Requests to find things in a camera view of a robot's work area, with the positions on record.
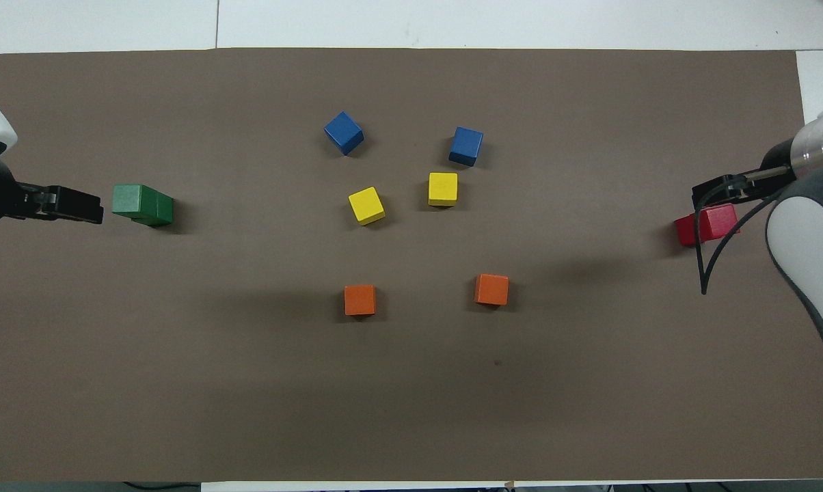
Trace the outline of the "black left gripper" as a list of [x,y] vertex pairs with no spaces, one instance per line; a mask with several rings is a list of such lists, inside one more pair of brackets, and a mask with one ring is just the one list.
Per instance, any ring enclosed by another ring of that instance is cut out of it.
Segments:
[[[58,215],[44,212],[42,207],[53,197],[48,187],[15,180],[7,165],[0,161],[0,219],[8,216],[18,220],[55,221]],[[66,220],[101,224],[101,198],[68,187],[59,188],[59,215]]]

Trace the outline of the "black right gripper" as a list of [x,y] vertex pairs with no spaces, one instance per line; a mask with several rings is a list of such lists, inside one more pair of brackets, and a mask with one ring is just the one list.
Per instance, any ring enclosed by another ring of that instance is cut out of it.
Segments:
[[740,204],[768,198],[795,180],[792,171],[793,140],[785,140],[765,153],[761,165],[743,172],[746,186],[740,192],[737,186],[744,182],[741,176],[720,176],[693,187],[694,206],[721,206]]

